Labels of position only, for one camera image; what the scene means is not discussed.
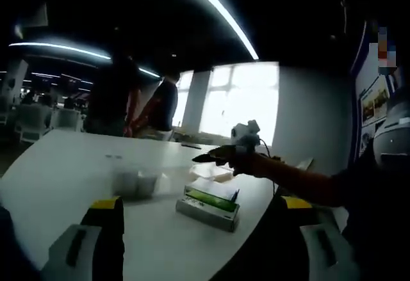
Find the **person's right hand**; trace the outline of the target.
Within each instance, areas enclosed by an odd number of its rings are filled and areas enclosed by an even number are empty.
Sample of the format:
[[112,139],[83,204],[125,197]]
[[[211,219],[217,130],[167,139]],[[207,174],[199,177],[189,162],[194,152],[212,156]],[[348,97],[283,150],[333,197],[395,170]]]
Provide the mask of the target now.
[[239,174],[250,175],[257,178],[270,179],[274,174],[275,161],[260,153],[237,154],[228,161],[233,169],[234,176]]

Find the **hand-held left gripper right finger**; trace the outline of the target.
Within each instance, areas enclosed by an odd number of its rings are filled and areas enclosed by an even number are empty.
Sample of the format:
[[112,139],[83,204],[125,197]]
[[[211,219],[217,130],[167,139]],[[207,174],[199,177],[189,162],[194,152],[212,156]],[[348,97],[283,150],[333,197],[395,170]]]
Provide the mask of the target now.
[[281,272],[289,280],[350,280],[351,247],[334,210],[279,197]]

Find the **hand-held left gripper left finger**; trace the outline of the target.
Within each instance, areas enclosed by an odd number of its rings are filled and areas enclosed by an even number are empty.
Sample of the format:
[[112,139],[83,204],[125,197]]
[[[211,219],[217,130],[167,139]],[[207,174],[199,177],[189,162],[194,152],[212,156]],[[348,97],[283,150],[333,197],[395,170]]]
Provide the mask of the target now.
[[94,202],[49,247],[43,280],[122,280],[125,246],[122,197]]

